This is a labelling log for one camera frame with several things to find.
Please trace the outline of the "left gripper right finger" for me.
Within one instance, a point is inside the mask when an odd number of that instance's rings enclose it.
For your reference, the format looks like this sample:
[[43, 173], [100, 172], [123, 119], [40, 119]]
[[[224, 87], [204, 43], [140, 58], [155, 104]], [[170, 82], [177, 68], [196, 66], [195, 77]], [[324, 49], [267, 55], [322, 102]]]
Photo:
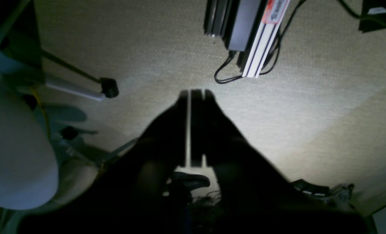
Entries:
[[348, 202], [325, 204], [297, 190], [240, 133], [208, 89], [190, 92], [191, 165], [202, 158], [221, 190], [222, 233], [367, 234]]

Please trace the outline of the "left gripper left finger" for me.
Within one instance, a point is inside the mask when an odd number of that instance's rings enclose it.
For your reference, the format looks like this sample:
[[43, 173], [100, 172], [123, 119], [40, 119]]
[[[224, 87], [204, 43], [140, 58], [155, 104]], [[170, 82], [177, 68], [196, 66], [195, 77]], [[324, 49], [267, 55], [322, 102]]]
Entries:
[[184, 211], [163, 197], [183, 164], [188, 92], [160, 114], [88, 190], [51, 212], [25, 217], [19, 234], [180, 234]]

